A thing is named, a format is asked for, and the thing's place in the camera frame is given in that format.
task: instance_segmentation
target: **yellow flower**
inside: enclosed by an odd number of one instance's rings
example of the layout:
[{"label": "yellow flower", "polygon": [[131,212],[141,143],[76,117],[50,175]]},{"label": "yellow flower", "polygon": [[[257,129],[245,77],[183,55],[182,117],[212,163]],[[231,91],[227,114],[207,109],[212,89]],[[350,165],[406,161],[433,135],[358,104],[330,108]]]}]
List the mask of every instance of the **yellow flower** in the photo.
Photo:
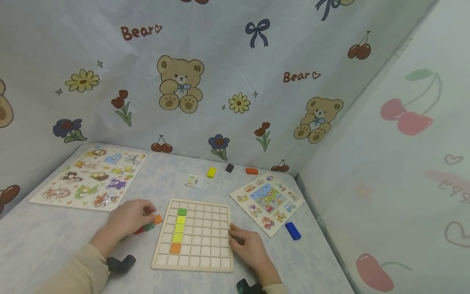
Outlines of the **yellow flower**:
[{"label": "yellow flower", "polygon": [[248,105],[250,105],[251,102],[248,100],[246,95],[243,95],[240,92],[238,95],[233,95],[232,99],[228,100],[228,103],[230,104],[229,108],[233,109],[235,113],[244,113],[245,111],[248,111]]},{"label": "yellow flower", "polygon": [[74,73],[70,76],[70,80],[66,81],[65,84],[69,87],[69,91],[79,91],[80,93],[85,90],[92,90],[93,86],[99,84],[100,77],[93,75],[93,71],[86,72],[83,68],[80,69],[79,74]]}]

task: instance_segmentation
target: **animal puzzle board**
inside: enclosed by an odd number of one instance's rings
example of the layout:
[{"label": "animal puzzle board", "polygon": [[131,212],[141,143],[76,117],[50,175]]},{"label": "animal puzzle board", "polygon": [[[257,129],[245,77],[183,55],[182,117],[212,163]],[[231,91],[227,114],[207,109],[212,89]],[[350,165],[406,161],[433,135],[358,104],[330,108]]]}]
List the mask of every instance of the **animal puzzle board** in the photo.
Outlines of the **animal puzzle board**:
[{"label": "animal puzzle board", "polygon": [[229,224],[228,205],[170,199],[152,268],[233,272]]},{"label": "animal puzzle board", "polygon": [[272,173],[249,182],[230,197],[272,237],[304,203],[294,191]]},{"label": "animal puzzle board", "polygon": [[115,209],[147,154],[91,146],[29,202],[111,211]]}]

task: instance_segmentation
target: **fabric wall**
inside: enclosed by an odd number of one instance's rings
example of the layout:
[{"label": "fabric wall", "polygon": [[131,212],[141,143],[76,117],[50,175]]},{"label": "fabric wall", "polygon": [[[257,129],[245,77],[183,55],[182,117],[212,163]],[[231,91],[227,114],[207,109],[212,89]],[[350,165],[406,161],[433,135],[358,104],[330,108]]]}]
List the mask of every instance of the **fabric wall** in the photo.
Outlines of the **fabric wall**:
[{"label": "fabric wall", "polygon": [[467,293],[470,4],[440,1],[299,173],[358,293]]},{"label": "fabric wall", "polygon": [[430,2],[3,1],[4,213],[94,141],[296,175]]}]

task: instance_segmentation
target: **beige sleeve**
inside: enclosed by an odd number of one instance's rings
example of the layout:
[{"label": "beige sleeve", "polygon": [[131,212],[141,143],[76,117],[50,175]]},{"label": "beige sleeve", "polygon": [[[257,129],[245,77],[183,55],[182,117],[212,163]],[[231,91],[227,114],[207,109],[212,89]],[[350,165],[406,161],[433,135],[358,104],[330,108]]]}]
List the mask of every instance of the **beige sleeve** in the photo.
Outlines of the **beige sleeve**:
[{"label": "beige sleeve", "polygon": [[86,244],[60,272],[45,282],[36,294],[95,294],[108,279],[106,260],[91,244]]},{"label": "beige sleeve", "polygon": [[284,284],[273,284],[263,287],[263,291],[267,294],[287,294],[287,289]]}]

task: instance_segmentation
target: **orange block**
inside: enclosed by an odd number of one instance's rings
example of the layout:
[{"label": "orange block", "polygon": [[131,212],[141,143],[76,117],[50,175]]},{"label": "orange block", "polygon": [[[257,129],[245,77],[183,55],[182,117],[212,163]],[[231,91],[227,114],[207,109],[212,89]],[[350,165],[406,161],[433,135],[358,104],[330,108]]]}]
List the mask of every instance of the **orange block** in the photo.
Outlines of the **orange block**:
[{"label": "orange block", "polygon": [[155,220],[153,221],[153,224],[159,224],[163,222],[163,219],[160,215],[155,215]]},{"label": "orange block", "polygon": [[179,243],[172,243],[170,246],[170,253],[180,254],[181,251],[181,244]]},{"label": "orange block", "polygon": [[249,168],[249,167],[247,167],[247,168],[246,168],[246,173],[249,174],[249,175],[257,175],[257,174],[258,174],[258,170],[255,169],[255,168]]}]

